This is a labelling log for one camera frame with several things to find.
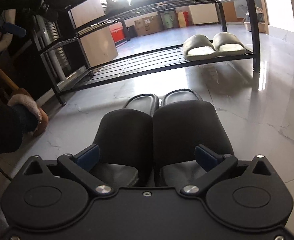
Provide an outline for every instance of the red box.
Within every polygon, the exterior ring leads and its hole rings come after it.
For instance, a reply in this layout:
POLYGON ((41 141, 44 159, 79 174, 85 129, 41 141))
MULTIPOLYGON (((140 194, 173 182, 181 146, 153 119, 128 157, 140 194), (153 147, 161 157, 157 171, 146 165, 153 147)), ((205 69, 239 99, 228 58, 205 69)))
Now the red box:
POLYGON ((179 22, 180 28, 189 26, 188 12, 179 12, 179 13, 177 13, 177 17, 178 17, 178 22, 179 22))
POLYGON ((114 42, 123 40, 125 38, 123 28, 112 30, 111 31, 111 36, 112 36, 114 42))

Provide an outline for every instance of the fuzzy slipper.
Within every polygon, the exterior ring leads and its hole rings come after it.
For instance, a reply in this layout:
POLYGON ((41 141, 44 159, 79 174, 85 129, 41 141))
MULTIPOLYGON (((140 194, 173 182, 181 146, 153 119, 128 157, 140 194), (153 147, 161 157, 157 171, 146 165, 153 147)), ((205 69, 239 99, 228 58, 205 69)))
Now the fuzzy slipper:
POLYGON ((15 106, 17 104, 24 105, 38 119, 38 125, 33 131, 33 136, 41 135, 45 131, 49 122, 49 118, 45 111, 37 105, 36 101, 33 100, 27 90, 23 88, 13 91, 8 102, 8 106, 15 106))

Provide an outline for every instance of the wire shelf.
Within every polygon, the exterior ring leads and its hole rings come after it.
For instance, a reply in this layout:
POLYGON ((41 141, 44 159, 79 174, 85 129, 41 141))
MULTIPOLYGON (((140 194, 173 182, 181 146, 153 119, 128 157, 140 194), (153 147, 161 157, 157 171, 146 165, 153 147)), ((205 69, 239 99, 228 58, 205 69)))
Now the wire shelf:
POLYGON ((40 53, 59 48, 66 44, 77 41, 92 32, 108 27, 114 23, 121 22, 136 16, 141 16, 151 12, 159 12, 173 9, 181 6, 207 4, 207 3, 225 3, 235 0, 149 0, 131 5, 108 15, 101 16, 75 29, 74 37, 59 38, 46 46, 40 53))
POLYGON ((254 58, 254 54, 246 49, 243 55, 186 61, 183 57, 182 45, 178 45, 175 48, 163 48, 148 54, 133 55, 88 69, 81 77, 67 85, 60 94, 175 68, 249 58, 254 58), (88 76, 90 71, 93 73, 92 78, 88 76))

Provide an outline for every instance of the white cabinet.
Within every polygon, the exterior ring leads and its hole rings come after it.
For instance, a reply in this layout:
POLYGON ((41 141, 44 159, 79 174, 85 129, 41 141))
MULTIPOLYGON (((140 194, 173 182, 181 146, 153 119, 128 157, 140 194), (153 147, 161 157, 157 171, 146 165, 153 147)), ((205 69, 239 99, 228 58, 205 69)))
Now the white cabinet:
POLYGON ((216 6, 213 3, 190 5, 189 11, 193 24, 218 23, 216 6))

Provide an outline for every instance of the white fleece lining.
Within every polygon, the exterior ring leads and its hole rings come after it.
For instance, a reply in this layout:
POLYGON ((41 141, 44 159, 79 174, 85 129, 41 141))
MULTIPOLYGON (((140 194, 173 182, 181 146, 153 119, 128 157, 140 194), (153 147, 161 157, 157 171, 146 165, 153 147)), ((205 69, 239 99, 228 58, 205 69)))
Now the white fleece lining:
POLYGON ((16 94, 12 96, 8 102, 8 106, 24 105, 38 120, 41 122, 42 116, 36 101, 24 94, 16 94))

